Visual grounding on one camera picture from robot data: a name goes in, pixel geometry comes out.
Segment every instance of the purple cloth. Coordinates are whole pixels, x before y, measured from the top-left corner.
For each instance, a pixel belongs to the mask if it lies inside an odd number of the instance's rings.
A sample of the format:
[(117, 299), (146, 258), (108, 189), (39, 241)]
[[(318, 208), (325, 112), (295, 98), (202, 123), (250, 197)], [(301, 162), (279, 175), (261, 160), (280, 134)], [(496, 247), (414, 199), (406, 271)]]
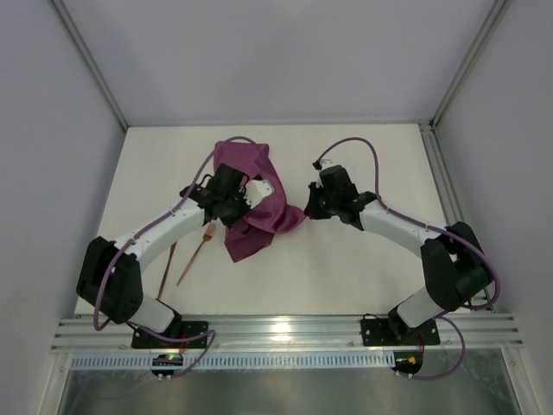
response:
[(263, 179), (268, 180), (275, 193), (257, 205), (232, 229), (226, 229), (225, 246), (233, 262), (246, 259), (269, 246), (275, 234), (286, 233), (298, 227), (305, 215), (303, 211), (286, 202), (283, 184), (269, 160), (269, 145), (259, 144), (264, 157), (249, 143), (215, 144), (215, 169), (221, 163), (246, 173), (251, 179), (259, 171)]

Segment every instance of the white cable tray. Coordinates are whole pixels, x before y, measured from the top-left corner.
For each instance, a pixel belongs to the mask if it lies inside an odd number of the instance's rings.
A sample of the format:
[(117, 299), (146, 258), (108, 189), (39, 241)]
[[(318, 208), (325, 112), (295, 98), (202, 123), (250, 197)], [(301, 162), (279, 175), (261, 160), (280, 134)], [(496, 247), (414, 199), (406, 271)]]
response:
[[(75, 354), (71, 370), (150, 370), (158, 354)], [(185, 354), (182, 367), (198, 354)], [(217, 353), (206, 355), (195, 370), (267, 370), (393, 367), (391, 351)], [(178, 370), (178, 367), (155, 367)]]

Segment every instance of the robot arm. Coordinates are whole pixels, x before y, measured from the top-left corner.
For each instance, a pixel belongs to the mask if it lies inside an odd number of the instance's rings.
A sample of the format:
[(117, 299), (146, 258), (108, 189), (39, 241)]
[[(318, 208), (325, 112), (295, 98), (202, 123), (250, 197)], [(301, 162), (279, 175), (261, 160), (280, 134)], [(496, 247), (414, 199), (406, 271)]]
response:
[[(420, 328), (442, 313), (459, 309), (492, 282), (481, 261), (465, 246), (398, 218), (371, 192), (359, 193), (346, 170), (329, 160), (316, 163), (319, 181), (309, 185), (305, 214), (322, 220), (338, 216), (361, 231), (377, 233), (413, 252), (423, 262), (425, 286), (388, 315), (389, 329), (399, 342), (412, 341)], [(463, 222), (442, 227), (480, 249), (472, 229)]]
[[(79, 276), (79, 296), (89, 304), (95, 304), (106, 267), (117, 252), (133, 240), (111, 270), (111, 280), (105, 287), (100, 311), (117, 324), (133, 322), (157, 333), (178, 336), (180, 333), (172, 333), (170, 326), (180, 326), (180, 320), (175, 320), (180, 316), (168, 305), (143, 294), (142, 273), (158, 255), (187, 233), (214, 219), (232, 227), (273, 193), (270, 183), (265, 180), (252, 180), (243, 185), (244, 179), (244, 173), (221, 164), (205, 187), (194, 185), (180, 208), (175, 209), (179, 199), (169, 207), (173, 214), (140, 238), (134, 240), (135, 234), (143, 227), (114, 241), (102, 237), (94, 239), (88, 246)], [(180, 196), (184, 196), (187, 190), (183, 189)]]

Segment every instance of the white table surface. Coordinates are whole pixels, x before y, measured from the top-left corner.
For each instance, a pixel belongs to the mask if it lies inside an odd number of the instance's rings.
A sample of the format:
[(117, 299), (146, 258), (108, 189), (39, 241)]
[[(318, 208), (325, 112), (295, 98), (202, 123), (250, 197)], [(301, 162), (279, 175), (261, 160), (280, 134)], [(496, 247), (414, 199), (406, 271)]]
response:
[[(405, 213), (443, 222), (415, 124), (135, 127), (127, 133), (99, 234), (115, 239), (163, 213), (214, 144), (237, 135), (270, 145), (270, 160), (289, 203), (301, 208), (308, 200), (308, 184), (317, 177), (311, 163), (338, 139), (365, 137), (378, 152), (385, 199)], [(363, 144), (343, 144), (329, 156), (347, 168), (359, 191), (374, 190), (372, 156)], [(207, 172), (213, 172), (212, 164)], [(162, 297), (183, 314), (386, 313), (423, 286), (419, 258), (332, 218), (306, 220), (237, 264), (225, 249), (218, 222), (214, 238), (176, 287), (203, 232), (179, 242)], [(167, 256), (160, 255), (143, 274), (144, 291), (152, 297)], [(80, 299), (76, 313), (91, 312)]]

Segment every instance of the wooden skewer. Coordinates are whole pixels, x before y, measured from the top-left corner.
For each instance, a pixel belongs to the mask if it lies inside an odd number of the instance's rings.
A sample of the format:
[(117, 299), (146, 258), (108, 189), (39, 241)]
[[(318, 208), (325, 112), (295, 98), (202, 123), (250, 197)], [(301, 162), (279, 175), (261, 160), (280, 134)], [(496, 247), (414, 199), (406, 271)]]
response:
[(188, 270), (190, 270), (190, 267), (192, 266), (192, 263), (196, 260), (198, 253), (200, 253), (200, 249), (204, 246), (206, 242), (209, 242), (214, 235), (215, 235), (215, 222), (211, 222), (209, 225), (207, 225), (207, 229), (204, 232), (204, 236), (202, 241), (200, 242), (200, 246), (198, 246), (198, 248), (196, 249), (196, 252), (194, 252), (194, 255), (192, 255), (192, 258), (188, 261), (188, 264), (184, 269), (184, 271), (182, 272), (181, 277), (179, 278), (179, 281), (176, 283), (177, 286), (186, 277)]
[(173, 254), (175, 253), (176, 242), (169, 249), (169, 259), (167, 260), (167, 265), (165, 265), (165, 272), (163, 273), (162, 283), (159, 286), (159, 292), (157, 293), (157, 299), (159, 300), (162, 297), (163, 288), (165, 287), (165, 281), (167, 281), (167, 276), (169, 274), (169, 267), (171, 266), (171, 261), (173, 260)]

